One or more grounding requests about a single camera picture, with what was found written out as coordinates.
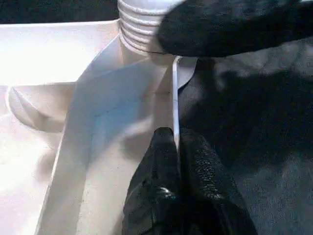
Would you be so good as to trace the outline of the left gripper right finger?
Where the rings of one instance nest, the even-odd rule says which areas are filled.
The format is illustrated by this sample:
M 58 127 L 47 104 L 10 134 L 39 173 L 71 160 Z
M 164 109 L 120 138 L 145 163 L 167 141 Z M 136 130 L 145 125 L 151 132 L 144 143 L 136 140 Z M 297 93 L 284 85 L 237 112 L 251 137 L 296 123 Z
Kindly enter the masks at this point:
M 221 159 L 199 133 L 179 142 L 186 235 L 255 235 L 256 227 Z

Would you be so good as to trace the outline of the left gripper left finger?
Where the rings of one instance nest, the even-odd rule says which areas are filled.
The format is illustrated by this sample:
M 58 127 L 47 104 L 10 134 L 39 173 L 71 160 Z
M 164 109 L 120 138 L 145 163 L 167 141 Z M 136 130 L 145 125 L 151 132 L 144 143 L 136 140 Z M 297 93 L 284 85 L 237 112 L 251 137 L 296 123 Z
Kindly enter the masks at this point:
M 181 183 L 173 131 L 160 127 L 130 181 L 123 208 L 125 235 L 179 235 Z

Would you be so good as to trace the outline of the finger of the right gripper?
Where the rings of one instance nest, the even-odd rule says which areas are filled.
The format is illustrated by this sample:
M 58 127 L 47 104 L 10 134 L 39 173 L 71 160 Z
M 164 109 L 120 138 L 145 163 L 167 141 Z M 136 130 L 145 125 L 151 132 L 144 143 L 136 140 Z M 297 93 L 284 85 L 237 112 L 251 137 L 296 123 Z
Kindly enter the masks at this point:
M 310 0 L 186 0 L 164 16 L 156 37 L 173 55 L 225 57 L 312 34 Z

